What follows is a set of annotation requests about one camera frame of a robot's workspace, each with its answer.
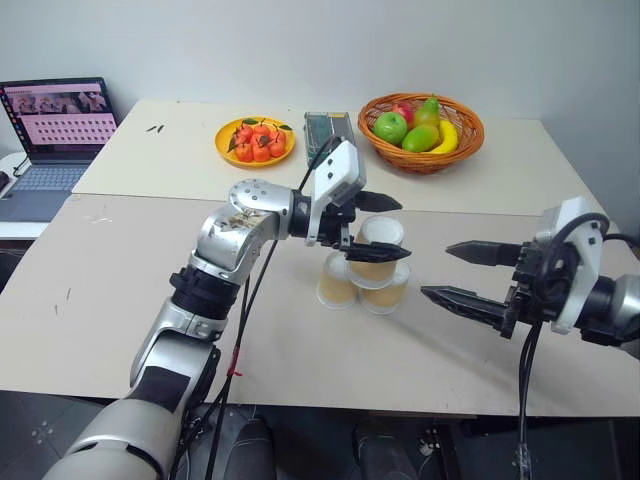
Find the white table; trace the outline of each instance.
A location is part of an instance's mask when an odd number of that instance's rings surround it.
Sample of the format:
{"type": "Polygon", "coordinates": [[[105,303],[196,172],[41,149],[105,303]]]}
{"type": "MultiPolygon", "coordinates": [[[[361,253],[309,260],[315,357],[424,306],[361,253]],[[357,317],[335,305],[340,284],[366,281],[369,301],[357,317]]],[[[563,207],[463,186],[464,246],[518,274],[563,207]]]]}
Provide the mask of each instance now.
{"type": "MultiPolygon", "coordinates": [[[[0,160],[0,170],[9,175],[11,181],[5,188],[0,190],[0,202],[4,194],[16,182],[17,177],[13,174],[14,167],[17,167],[26,158],[24,152],[11,153],[0,160]]],[[[21,167],[24,171],[30,163],[27,161],[21,167]]],[[[49,225],[46,222],[0,222],[0,240],[35,240],[49,225]]]]}
{"type": "MultiPolygon", "coordinates": [[[[135,351],[172,291],[169,274],[184,266],[202,221],[220,205],[215,200],[247,176],[298,183],[306,165],[301,124],[302,112],[293,109],[140,102],[0,296],[0,364],[12,366],[0,373],[0,386],[122,395],[135,351]],[[221,161],[212,147],[217,126],[263,112],[296,131],[300,145],[292,158],[259,174],[221,161]],[[145,131],[159,124],[165,125],[160,134],[145,131]]],[[[433,305],[418,286],[452,284],[504,298],[511,269],[466,264],[444,248],[473,238],[528,240],[541,210],[573,195],[599,206],[539,122],[487,120],[485,126],[485,147],[474,157],[426,177],[392,170],[358,135],[367,188],[393,195],[407,209],[393,214],[414,252],[407,299],[388,318],[355,307],[328,311],[315,299],[327,250],[283,242],[256,300],[238,366],[244,376],[234,382],[232,401],[515,413],[526,329],[506,341],[433,305]]],[[[603,274],[640,273],[628,249],[614,243],[605,250],[603,274]]],[[[221,371],[237,314],[236,305],[220,342],[221,371]]],[[[638,362],[576,333],[544,329],[530,414],[640,415],[638,362]]]]}

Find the dark floor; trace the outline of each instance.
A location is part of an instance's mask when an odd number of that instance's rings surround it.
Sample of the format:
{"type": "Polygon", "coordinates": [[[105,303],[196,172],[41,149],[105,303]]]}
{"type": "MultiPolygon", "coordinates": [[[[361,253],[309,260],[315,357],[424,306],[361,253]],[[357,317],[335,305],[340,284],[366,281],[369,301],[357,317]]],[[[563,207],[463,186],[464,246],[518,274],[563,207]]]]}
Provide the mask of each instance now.
{"type": "MultiPolygon", "coordinates": [[[[100,409],[99,405],[81,400],[0,391],[0,480],[41,478],[100,409]]],[[[359,479],[351,432],[366,412],[253,405],[234,405],[227,410],[214,478],[222,478],[233,441],[253,415],[263,417],[273,431],[278,480],[359,479]]],[[[421,480],[441,478],[435,457],[425,457],[418,449],[418,438],[433,419],[384,417],[383,421],[404,445],[421,480]]],[[[509,422],[449,422],[464,480],[515,477],[515,433],[500,432],[509,422]]],[[[620,440],[614,439],[620,422],[593,420],[536,427],[534,421],[529,443],[535,478],[638,478],[637,460],[635,467],[633,462],[630,467],[626,459],[622,473],[616,460],[629,455],[629,450],[631,457],[637,452],[637,425],[634,420],[622,422],[627,433],[621,445],[620,440]],[[629,436],[635,438],[635,445],[627,440],[629,436]]],[[[211,439],[209,430],[196,440],[189,454],[189,468],[183,459],[179,479],[186,480],[187,473],[193,480],[204,477],[211,439]]]]}

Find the wicker basket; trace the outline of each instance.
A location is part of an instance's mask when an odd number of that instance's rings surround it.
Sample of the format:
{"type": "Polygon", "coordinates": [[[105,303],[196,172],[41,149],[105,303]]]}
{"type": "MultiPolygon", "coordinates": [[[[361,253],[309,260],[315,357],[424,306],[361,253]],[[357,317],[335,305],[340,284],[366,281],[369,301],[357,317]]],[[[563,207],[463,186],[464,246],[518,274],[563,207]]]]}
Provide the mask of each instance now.
{"type": "Polygon", "coordinates": [[[442,170],[475,153],[484,141],[484,128],[475,113],[450,98],[431,93],[394,93],[371,100],[358,115],[358,128],[382,158],[394,167],[410,173],[428,174],[442,170]],[[408,102],[414,109],[418,109],[432,95],[440,102],[440,117],[449,120],[458,130],[458,148],[453,152],[440,154],[407,152],[374,135],[372,129],[376,119],[384,112],[391,111],[394,103],[408,102]]]}

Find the yellow plate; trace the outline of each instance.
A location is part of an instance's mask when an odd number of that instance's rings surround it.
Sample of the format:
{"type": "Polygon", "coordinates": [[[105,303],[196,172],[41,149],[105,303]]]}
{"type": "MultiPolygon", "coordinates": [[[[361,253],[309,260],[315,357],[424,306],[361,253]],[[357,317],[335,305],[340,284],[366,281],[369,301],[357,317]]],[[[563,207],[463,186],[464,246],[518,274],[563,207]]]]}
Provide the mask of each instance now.
{"type": "Polygon", "coordinates": [[[236,131],[238,127],[240,127],[243,120],[246,120],[246,119],[252,119],[256,121],[255,125],[250,125],[251,127],[258,125],[260,122],[263,122],[271,130],[273,130],[275,126],[281,127],[284,125],[285,127],[288,127],[288,125],[286,125],[284,122],[281,122],[280,120],[276,120],[275,118],[260,117],[260,116],[244,117],[244,118],[239,118],[237,120],[234,120],[233,122],[229,122],[220,130],[218,130],[218,133],[216,133],[216,137],[214,140],[216,149],[218,150],[222,158],[224,158],[230,164],[235,165],[236,167],[242,167],[242,168],[269,167],[271,165],[275,165],[276,163],[280,163],[282,160],[287,158],[287,156],[291,153],[291,150],[293,150],[293,146],[296,143],[296,136],[293,133],[293,130],[286,130],[287,142],[285,143],[284,153],[282,154],[282,156],[277,158],[270,158],[266,162],[249,162],[249,163],[241,162],[240,160],[238,160],[238,157],[236,156],[236,153],[233,150],[230,152],[227,152],[227,150],[229,150],[229,142],[231,141],[231,137],[233,133],[236,131]]]}

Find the white wall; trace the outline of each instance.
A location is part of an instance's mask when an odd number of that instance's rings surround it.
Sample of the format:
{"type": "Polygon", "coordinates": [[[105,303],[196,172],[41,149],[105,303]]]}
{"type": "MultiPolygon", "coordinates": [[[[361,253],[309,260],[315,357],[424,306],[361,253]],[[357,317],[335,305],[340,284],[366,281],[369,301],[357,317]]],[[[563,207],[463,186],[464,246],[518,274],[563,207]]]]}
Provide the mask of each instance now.
{"type": "MultiPolygon", "coordinates": [[[[542,118],[637,233],[637,0],[3,4],[2,79],[103,75],[121,114],[141,97],[357,109],[436,91],[481,115],[542,118]]],[[[18,147],[2,120],[0,153],[18,147]]]]}

